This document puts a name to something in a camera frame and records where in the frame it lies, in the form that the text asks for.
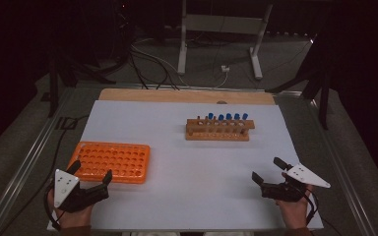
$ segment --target floor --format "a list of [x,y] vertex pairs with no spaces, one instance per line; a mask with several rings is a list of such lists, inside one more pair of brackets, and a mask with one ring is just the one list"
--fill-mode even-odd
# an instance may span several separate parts
[[[271,89],[294,78],[312,46],[306,37],[265,36],[259,50],[264,78],[256,80],[247,53],[255,42],[254,37],[199,33],[192,38],[194,40],[188,41],[184,76],[178,76],[173,69],[177,67],[178,38],[160,43],[141,35],[133,43],[134,62],[146,78],[143,80],[148,88],[173,89],[176,85],[180,89]],[[142,53],[160,58],[170,79],[162,84],[166,75],[164,68],[142,59]],[[103,66],[112,63],[109,60],[100,62]],[[229,66],[227,75],[221,71],[221,65]],[[131,60],[106,77],[116,85],[103,85],[80,74],[75,88],[61,85],[61,105],[52,119],[47,118],[49,104],[40,101],[48,92],[48,75],[37,81],[38,95],[0,138],[0,228],[8,226],[1,235],[57,235],[45,229],[48,220],[39,188],[46,183],[53,156],[57,156],[56,166],[67,165],[86,125],[85,120],[80,121],[75,130],[64,133],[57,128],[58,120],[88,115],[104,88],[142,87]],[[330,190],[316,191],[320,213],[326,221],[325,228],[315,231],[314,235],[336,235],[336,230],[342,235],[378,235],[378,171],[336,92],[330,90],[329,130],[325,131],[315,118],[318,97],[315,101],[300,97],[304,86],[306,83],[290,88],[276,96],[275,101],[283,112],[301,162],[326,176],[333,186]],[[17,174],[25,159],[30,160],[29,167],[24,169],[26,173]],[[23,206],[26,206],[24,211],[19,212]],[[117,233],[94,232],[94,235]],[[256,232],[255,235],[283,235],[283,232]]]

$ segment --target white table surface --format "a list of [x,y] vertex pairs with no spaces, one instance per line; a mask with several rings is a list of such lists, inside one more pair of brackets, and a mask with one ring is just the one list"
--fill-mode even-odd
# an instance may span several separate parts
[[[247,113],[249,142],[186,141],[187,119]],[[273,164],[299,162],[276,105],[101,101],[81,141],[151,147],[145,184],[111,183],[94,207],[92,227],[108,231],[259,231],[284,228],[279,208],[261,197],[252,171],[268,183],[284,180]],[[308,225],[322,228],[317,213]]]

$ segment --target black cable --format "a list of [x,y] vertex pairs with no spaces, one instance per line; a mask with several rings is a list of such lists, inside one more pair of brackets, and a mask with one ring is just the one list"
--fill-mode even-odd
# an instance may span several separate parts
[[317,211],[318,210],[318,208],[319,208],[319,199],[318,199],[318,197],[314,194],[314,192],[312,192],[311,190],[309,190],[309,189],[306,189],[309,193],[311,193],[312,194],[312,197],[314,197],[314,201],[315,201],[315,211]]
[[[73,119],[74,121],[72,123],[70,123],[67,128],[71,128],[71,127],[74,127],[78,121],[84,119],[84,118],[87,118],[89,117],[89,115],[87,116],[82,116],[82,117],[79,117],[79,118],[71,118]],[[63,137],[66,135],[66,132],[68,131],[68,129],[65,129],[63,131],[63,133],[61,134],[59,140],[58,140],[58,143],[57,143],[57,148],[56,148],[56,151],[54,152],[54,156],[53,156],[53,160],[52,160],[52,163],[51,163],[51,168],[50,168],[50,171],[48,172],[47,176],[45,177],[44,181],[39,185],[38,189],[32,194],[32,196],[27,200],[27,202],[21,207],[20,210],[18,210],[15,215],[9,220],[9,222],[0,230],[0,236],[3,235],[3,233],[8,229],[8,227],[18,218],[18,216],[20,216],[20,214],[29,206],[29,204],[32,202],[32,200],[39,194],[39,192],[41,191],[41,189],[44,187],[44,185],[48,182],[48,179],[50,179],[53,171],[54,171],[54,167],[56,165],[56,159],[57,159],[57,154],[58,154],[58,151],[60,150],[60,146],[61,146],[61,142],[63,140]]]
[[116,9],[115,9],[115,4],[113,2],[114,0],[110,0],[110,4],[111,4],[111,7],[112,7],[112,18],[113,18],[113,37],[112,37],[112,47],[111,47],[111,52],[109,54],[109,59],[112,58],[112,55],[113,55],[113,52],[115,51],[115,35],[116,35]]
[[146,83],[145,83],[144,80],[143,80],[143,76],[142,76],[142,74],[141,74],[141,71],[137,68],[137,65],[136,65],[136,63],[135,63],[135,61],[134,61],[134,57],[133,57],[133,54],[131,53],[131,51],[129,52],[129,55],[130,55],[131,65],[132,65],[132,67],[134,68],[134,70],[136,71],[137,77],[138,77],[138,79],[140,80],[141,85],[142,85],[144,88],[149,89],[149,88],[147,87]]
[[63,211],[63,212],[60,214],[60,216],[57,217],[57,219],[56,219],[57,222],[60,221],[60,219],[61,219],[61,217],[63,217],[64,213],[66,213],[66,211]]
[[[222,18],[222,23],[220,25],[220,32],[222,31],[222,27],[223,27],[224,23],[225,23],[225,17]],[[217,53],[216,53],[216,56],[214,57],[214,62],[213,62],[213,79],[215,78],[215,75],[214,75],[215,64],[216,64],[216,61],[217,61],[218,54],[220,53],[221,47],[222,47],[222,45],[221,45],[221,43],[219,43],[219,48],[217,50]]]
[[239,38],[240,38],[240,35],[238,34],[237,35],[237,38],[235,40],[224,40],[224,39],[221,39],[221,38],[213,38],[214,36],[211,36],[211,35],[208,35],[207,33],[205,33],[205,37],[209,39],[209,42],[210,43],[205,43],[205,42],[201,42],[198,38],[200,37],[197,37],[193,40],[190,40],[189,42],[192,42],[193,44],[196,44],[197,46],[187,46],[188,48],[199,48],[199,47],[214,47],[214,46],[227,46],[227,45],[230,45],[234,42],[237,42],[239,41]]
[[321,219],[324,221],[324,222],[326,222],[328,225],[330,225],[331,226],[331,228],[333,228],[334,229],[334,231],[336,231],[340,236],[343,236],[343,234],[342,233],[340,233],[340,231],[336,228],[336,227],[334,227],[334,225],[332,224],[332,223],[330,223],[330,222],[328,222],[328,220],[327,219],[325,219],[325,218],[323,218],[323,217],[321,217]]
[[108,76],[121,69],[125,65],[125,62],[127,62],[127,60],[127,57],[118,57],[117,59],[115,59],[115,65],[100,70],[96,70],[95,72],[104,76]]
[[303,50],[305,50],[305,47],[310,43],[311,41],[308,41],[303,47],[302,47],[302,49],[298,52],[298,53],[296,53],[290,60],[288,60],[288,61],[286,61],[286,62],[283,62],[283,63],[281,63],[280,65],[278,65],[278,66],[276,66],[276,67],[274,67],[274,68],[272,68],[272,69],[269,69],[269,70],[267,70],[267,71],[265,71],[265,72],[263,72],[263,76],[265,76],[267,73],[269,73],[269,72],[271,72],[271,71],[274,71],[274,70],[276,70],[277,68],[279,68],[279,67],[281,67],[281,66],[283,66],[283,65],[285,65],[285,64],[287,64],[287,63],[290,63],[290,62],[292,62],[300,53],[302,53],[303,52]]
[[53,218],[53,215],[51,214],[52,210],[50,209],[50,206],[48,205],[48,200],[47,200],[48,199],[48,194],[50,193],[50,190],[52,188],[54,188],[54,182],[53,181],[51,181],[51,184],[45,189],[42,202],[44,204],[45,213],[47,214],[47,217],[51,221],[51,226],[53,226],[53,228],[55,228],[57,231],[60,231],[61,230],[60,224],[58,223],[58,221],[56,221]]
[[302,193],[302,191],[300,191],[298,188],[296,188],[295,186],[289,184],[290,187],[292,187],[294,190],[296,190],[297,192],[299,192],[303,198],[311,205],[311,210],[309,211],[308,215],[306,216],[306,224],[308,224],[311,219],[314,217],[315,213],[317,212],[317,209],[315,209],[315,206],[314,204],[312,203],[312,201],[309,199],[309,197],[306,195],[306,192],[305,193]]
[[259,89],[259,86],[257,86],[257,80],[254,80],[253,78],[251,78],[250,77],[250,75],[245,71],[245,68],[244,67],[242,67],[238,62],[236,62],[236,61],[231,61],[230,62],[231,64],[233,64],[233,65],[235,65],[235,66],[237,66],[237,67],[239,67],[239,68],[241,68],[241,70],[244,72],[244,74],[245,74],[245,78],[247,78],[248,79],[248,81],[254,86],[254,89],[255,90],[257,90],[257,89]]
[[216,34],[216,33],[213,33],[213,32],[206,33],[206,36],[210,37],[212,40],[215,39],[215,40],[219,40],[219,41],[224,41],[224,42],[226,42],[225,45],[230,45],[230,44],[232,44],[234,42],[240,41],[240,39],[242,39],[242,38],[247,37],[247,35],[244,34],[244,33],[233,33],[233,32],[228,32],[227,33],[227,35],[230,35],[230,34],[235,35],[235,38],[233,40],[228,40],[228,39],[219,37],[218,35],[221,35],[221,34]]
[[165,77],[164,77],[164,79],[163,79],[160,83],[156,83],[156,82],[151,81],[151,82],[157,84],[156,89],[158,89],[161,85],[163,85],[163,84],[165,83],[165,81],[166,81],[167,79],[169,79],[171,87],[172,87],[173,89],[177,89],[177,90],[179,90],[179,88],[177,87],[177,85],[175,85],[174,82],[173,82],[173,80],[171,79],[170,73],[168,73],[168,71],[167,71],[167,69],[165,68],[165,66],[164,66],[164,65],[163,65],[163,64],[162,64],[162,63],[161,63],[156,57],[151,56],[151,55],[146,54],[146,53],[143,53],[143,52],[140,52],[140,51],[138,51],[138,50],[133,50],[133,49],[131,49],[131,51],[132,51],[133,53],[138,53],[138,54],[141,54],[141,55],[143,55],[143,56],[146,56],[146,57],[141,57],[141,56],[134,55],[135,57],[138,57],[138,58],[141,58],[141,59],[144,59],[144,60],[149,60],[149,61],[155,62],[155,63],[159,64],[159,65],[163,68],[164,73],[165,73]]

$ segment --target wooden test tube rack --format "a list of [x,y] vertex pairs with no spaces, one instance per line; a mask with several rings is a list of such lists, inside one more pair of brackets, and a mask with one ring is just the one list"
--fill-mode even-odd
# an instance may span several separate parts
[[190,141],[249,141],[248,131],[254,129],[252,120],[188,119],[186,140]]

